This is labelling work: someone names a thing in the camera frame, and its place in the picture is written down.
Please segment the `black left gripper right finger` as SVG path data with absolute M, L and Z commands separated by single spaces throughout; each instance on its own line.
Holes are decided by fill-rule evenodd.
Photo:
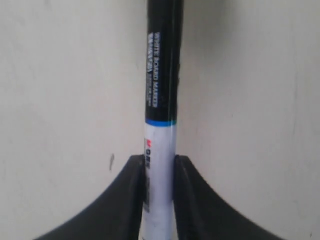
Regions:
M 192 161 L 174 160 L 174 212 L 180 240 L 278 240 L 222 199 Z

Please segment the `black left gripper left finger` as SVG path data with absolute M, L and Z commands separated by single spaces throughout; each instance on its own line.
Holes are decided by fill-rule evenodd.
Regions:
M 88 207 L 41 240 L 137 240 L 145 197 L 145 158 L 132 155 L 110 186 Z

